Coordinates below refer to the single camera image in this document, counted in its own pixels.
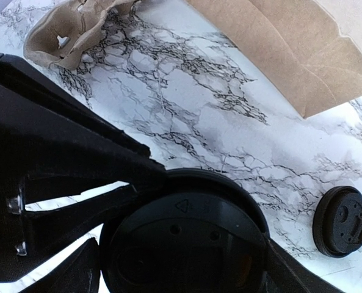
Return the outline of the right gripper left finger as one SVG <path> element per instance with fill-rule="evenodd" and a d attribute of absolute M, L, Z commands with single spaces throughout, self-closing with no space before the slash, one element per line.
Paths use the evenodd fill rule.
<path fill-rule="evenodd" d="M 156 197 L 150 149 L 24 59 L 0 53 L 0 283 Z"/>

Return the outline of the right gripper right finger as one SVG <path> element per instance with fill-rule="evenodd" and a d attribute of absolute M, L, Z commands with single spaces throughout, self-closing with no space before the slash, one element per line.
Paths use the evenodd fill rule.
<path fill-rule="evenodd" d="M 341 292 L 306 269 L 268 234 L 263 236 L 266 243 L 266 279 L 261 292 Z"/>

